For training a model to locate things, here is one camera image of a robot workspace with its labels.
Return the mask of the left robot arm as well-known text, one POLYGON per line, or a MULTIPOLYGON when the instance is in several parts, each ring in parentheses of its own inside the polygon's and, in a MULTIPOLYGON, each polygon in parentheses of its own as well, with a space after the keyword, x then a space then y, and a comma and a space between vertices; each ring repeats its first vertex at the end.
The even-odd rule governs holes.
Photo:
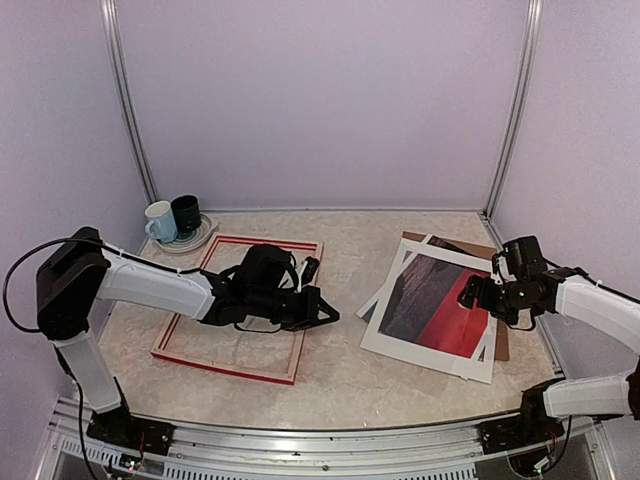
POLYGON ((273 244, 251 246, 239 264, 220 273, 155 264, 102 241, 83 227, 56 241, 56 251, 36 273, 37 325, 53 344, 102 430, 121 445, 140 434, 125 399, 90 332, 96 300, 150 307, 216 327, 237 326, 249 316, 288 332, 339 320, 312 280, 319 266, 273 244))

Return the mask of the white mat board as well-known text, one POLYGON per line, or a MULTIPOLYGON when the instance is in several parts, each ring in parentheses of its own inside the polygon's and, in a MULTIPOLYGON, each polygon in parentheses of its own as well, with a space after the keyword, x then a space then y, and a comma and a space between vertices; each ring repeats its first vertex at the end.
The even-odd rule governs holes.
POLYGON ((473 380, 489 384, 493 377, 496 348, 497 320, 488 313, 488 325, 470 358, 459 357, 419 345, 411 344, 378 332, 382 316, 398 276, 417 255, 460 265, 469 269, 487 272, 491 278, 491 262, 473 256, 457 253, 422 242, 402 239, 396 250, 385 283, 374 294, 373 300, 365 304, 359 315, 368 313, 370 319, 361 341, 365 350, 384 355, 409 364, 458 376, 464 380, 473 380))

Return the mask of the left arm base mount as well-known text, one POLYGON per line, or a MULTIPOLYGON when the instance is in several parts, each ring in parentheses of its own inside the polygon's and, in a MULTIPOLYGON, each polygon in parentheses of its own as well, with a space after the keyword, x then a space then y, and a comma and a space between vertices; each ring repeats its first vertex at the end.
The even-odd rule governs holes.
POLYGON ((167 456, 175 426, 171 423, 136 417, 119 407, 106 413, 93 413, 87 427, 89 438, 106 444, 167 456))

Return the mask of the brown backing board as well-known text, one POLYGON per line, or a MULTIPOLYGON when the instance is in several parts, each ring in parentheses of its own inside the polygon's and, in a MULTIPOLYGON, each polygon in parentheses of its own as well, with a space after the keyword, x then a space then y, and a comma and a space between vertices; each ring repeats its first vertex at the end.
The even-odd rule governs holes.
MULTIPOLYGON (((427 235, 404 231, 402 233, 402 238, 411 241, 426 243, 432 246, 455 251, 457 253, 462 253, 484 260, 490 260, 492 256, 497 252, 494 247, 468 243, 460 240, 441 238, 436 235, 427 235)), ((507 327, 502 323, 499 323, 497 325, 495 359, 497 361, 503 362, 506 362, 510 359, 507 327)))

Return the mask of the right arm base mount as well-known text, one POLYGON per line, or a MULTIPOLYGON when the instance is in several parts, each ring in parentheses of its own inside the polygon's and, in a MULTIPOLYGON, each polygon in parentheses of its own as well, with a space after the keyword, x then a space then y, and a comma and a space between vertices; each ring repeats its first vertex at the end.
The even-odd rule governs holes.
POLYGON ((541 392, 523 394, 517 415, 485 421, 478 431, 484 454, 518 449, 562 437, 562 421, 547 415, 541 392))

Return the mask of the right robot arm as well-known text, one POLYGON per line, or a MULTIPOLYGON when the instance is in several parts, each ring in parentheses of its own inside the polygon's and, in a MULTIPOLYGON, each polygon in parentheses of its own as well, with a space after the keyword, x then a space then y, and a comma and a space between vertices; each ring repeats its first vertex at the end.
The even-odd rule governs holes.
POLYGON ((639 417, 638 302, 568 268, 511 281, 473 275, 458 302, 506 323, 529 312, 548 326, 567 377, 523 392, 511 423, 518 442, 535 442, 551 420, 569 416, 639 417))

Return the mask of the red sunset photo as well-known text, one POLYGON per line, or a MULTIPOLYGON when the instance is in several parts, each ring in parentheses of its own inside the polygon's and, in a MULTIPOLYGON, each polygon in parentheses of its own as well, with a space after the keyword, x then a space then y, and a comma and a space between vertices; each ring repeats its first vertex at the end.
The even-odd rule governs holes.
POLYGON ((470 358, 488 325, 488 313, 458 302, 467 281, 487 272, 417 255, 398 276, 378 332, 398 340, 470 358))

